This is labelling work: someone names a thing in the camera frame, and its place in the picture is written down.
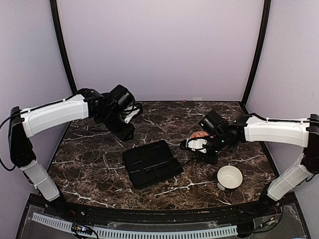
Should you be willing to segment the black zippered tool case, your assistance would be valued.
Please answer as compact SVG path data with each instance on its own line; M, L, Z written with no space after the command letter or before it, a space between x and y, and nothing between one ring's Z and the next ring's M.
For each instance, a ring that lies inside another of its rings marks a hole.
M183 172L182 165L164 140L125 151L123 161L135 189L143 189Z

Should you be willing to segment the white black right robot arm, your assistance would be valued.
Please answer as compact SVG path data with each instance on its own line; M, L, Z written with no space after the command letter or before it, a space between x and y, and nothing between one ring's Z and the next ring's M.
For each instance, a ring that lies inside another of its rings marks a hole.
M254 206L259 216L267 215L274 202L319 173L319 117L316 114L301 119L272 119L252 113L228 121L211 110L200 120L199 126L207 135L189 137L180 143L180 147L199 153L208 164L212 164L222 151L239 142L299 148L296 161L264 188Z

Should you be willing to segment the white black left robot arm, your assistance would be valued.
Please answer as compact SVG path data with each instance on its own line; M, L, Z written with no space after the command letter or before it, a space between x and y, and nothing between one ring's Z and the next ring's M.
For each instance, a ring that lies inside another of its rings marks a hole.
M121 141L133 139L135 127L132 119L143 112L133 94L124 86L99 93L83 88L71 96L33 108L15 107L4 120L8 123L9 156L13 163L11 171L19 168L31 185L51 203L50 207L59 217L70 213L70 205L34 152L34 138L72 121L92 119L102 124Z

